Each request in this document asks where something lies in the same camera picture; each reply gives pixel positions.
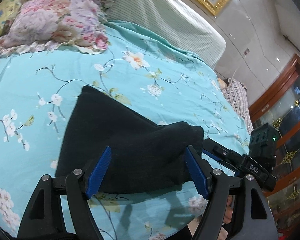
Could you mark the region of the right human hand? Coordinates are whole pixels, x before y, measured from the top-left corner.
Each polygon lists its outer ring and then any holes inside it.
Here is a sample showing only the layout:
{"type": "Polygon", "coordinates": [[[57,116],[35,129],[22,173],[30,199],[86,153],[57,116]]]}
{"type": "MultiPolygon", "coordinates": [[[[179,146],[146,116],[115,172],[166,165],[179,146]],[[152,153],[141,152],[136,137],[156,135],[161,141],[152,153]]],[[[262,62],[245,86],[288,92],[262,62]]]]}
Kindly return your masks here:
{"type": "MultiPolygon", "coordinates": [[[[232,201],[233,201],[233,196],[229,195],[227,200],[225,215],[223,218],[223,224],[229,224],[231,222],[232,214],[233,214],[232,201]]],[[[199,216],[188,224],[188,228],[190,230],[191,235],[194,235],[201,219],[202,217],[199,216]]],[[[224,228],[221,228],[217,239],[225,240],[227,238],[227,235],[228,235],[227,231],[224,228]]]]}

